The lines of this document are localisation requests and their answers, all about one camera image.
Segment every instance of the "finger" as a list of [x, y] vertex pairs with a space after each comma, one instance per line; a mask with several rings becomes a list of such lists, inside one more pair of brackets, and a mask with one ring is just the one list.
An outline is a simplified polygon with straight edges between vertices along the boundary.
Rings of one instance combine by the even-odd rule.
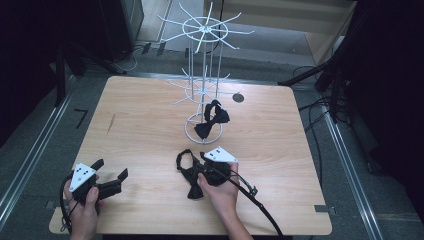
[[[231, 171], [235, 172], [238, 174], [238, 163], [230, 163], [230, 169]], [[231, 175], [231, 180], [233, 180], [234, 182], [240, 184], [239, 182], [239, 178], [236, 174], [232, 174]]]
[[203, 175], [202, 173], [197, 174], [198, 180], [197, 183], [199, 184], [199, 186], [204, 189], [205, 191], [207, 191], [209, 188], [211, 188], [212, 186], [209, 185], [208, 180], [206, 179], [205, 175]]
[[87, 198], [85, 200], [85, 208], [87, 211], [95, 211], [95, 204], [98, 197], [99, 189], [97, 187], [92, 187], [90, 191], [88, 191]]
[[69, 191], [69, 187], [71, 186], [71, 179], [66, 181], [65, 188], [63, 189], [63, 193], [65, 194], [66, 200], [71, 201], [72, 193]]
[[231, 171], [238, 173], [238, 163], [232, 162], [232, 163], [228, 163], [228, 164], [230, 165]]

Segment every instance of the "black bow tie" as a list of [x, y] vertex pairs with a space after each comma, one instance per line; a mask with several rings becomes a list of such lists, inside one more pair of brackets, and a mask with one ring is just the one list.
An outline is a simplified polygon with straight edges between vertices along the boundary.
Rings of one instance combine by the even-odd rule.
[[[215, 107], [215, 116], [211, 120], [211, 110], [213, 107]], [[196, 124], [196, 127], [194, 127], [194, 130], [196, 130], [197, 135], [201, 139], [206, 139], [209, 136], [212, 126], [215, 123], [227, 123], [230, 121], [230, 116], [227, 111], [221, 108], [221, 104], [216, 99], [206, 104], [204, 116], [206, 122]]]

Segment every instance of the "human hand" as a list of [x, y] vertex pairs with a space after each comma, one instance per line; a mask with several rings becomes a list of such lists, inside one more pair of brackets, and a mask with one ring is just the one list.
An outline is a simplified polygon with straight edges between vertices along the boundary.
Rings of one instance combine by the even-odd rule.
[[[231, 171], [237, 173], [238, 164], [229, 164]], [[211, 186], [208, 184], [206, 177], [202, 173], [199, 173], [198, 177], [199, 186], [209, 195], [213, 208], [221, 218], [223, 218], [226, 214], [236, 214], [238, 188], [234, 186], [234, 184], [226, 181], [219, 186]], [[237, 184], [240, 184], [238, 177], [235, 175], [231, 176], [231, 180]]]
[[97, 187], [92, 187], [87, 194], [85, 205], [82, 205], [72, 197], [72, 193], [69, 191], [70, 185], [71, 180], [68, 180], [65, 183], [64, 193], [69, 203], [69, 209], [72, 211], [70, 213], [72, 223], [71, 240], [93, 239], [97, 229], [97, 212], [95, 205], [99, 197], [99, 189]]
[[[238, 164], [229, 164], [231, 171], [237, 173]], [[236, 204], [239, 189], [230, 181], [226, 181], [219, 186], [211, 186], [202, 173], [199, 173], [198, 177], [199, 186], [209, 195], [213, 208], [221, 218], [225, 229], [227, 229], [229, 239], [253, 239], [237, 215]], [[231, 180], [238, 185], [240, 184], [236, 175], [231, 175]]]

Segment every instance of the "wooden table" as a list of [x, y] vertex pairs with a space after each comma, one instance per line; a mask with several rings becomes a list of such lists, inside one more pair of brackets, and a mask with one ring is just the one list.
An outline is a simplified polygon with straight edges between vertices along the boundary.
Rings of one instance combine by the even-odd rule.
[[[240, 92], [219, 101], [231, 121], [215, 143], [192, 142], [184, 132], [197, 104], [183, 101], [181, 88], [165, 80], [112, 77], [108, 80], [75, 163], [91, 165], [103, 158], [99, 183], [116, 179], [128, 168], [122, 193], [106, 199], [101, 209], [99, 233], [113, 234], [226, 234], [207, 197], [187, 198], [189, 184], [176, 169], [175, 159], [184, 149], [200, 151], [218, 146], [239, 159], [239, 173], [259, 193], [256, 196], [285, 235], [327, 235], [328, 213], [311, 153], [290, 88], [221, 83], [220, 90]], [[190, 160], [183, 159], [183, 167]], [[251, 234], [275, 235], [258, 207], [239, 195], [239, 216]], [[60, 233], [61, 213], [56, 209], [50, 230]]]

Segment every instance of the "metal rail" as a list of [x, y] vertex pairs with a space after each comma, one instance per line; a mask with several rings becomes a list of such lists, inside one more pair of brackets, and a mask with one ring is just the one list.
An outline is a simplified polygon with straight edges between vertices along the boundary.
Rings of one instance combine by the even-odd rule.
[[65, 112], [70, 97], [72, 95], [73, 86], [75, 85], [75, 77], [71, 77], [69, 80], [69, 93], [66, 95], [62, 103], [53, 109], [50, 114], [49, 119], [38, 135], [35, 143], [33, 144], [31, 150], [25, 157], [24, 162], [19, 168], [18, 173], [4, 194], [3, 198], [0, 200], [0, 232], [6, 224], [7, 219], [9, 218], [13, 208], [15, 207], [21, 193], [23, 192], [26, 184], [28, 183], [29, 178], [31, 177], [32, 172], [37, 166], [38, 160], [44, 152], [51, 136], [53, 135], [60, 119]]

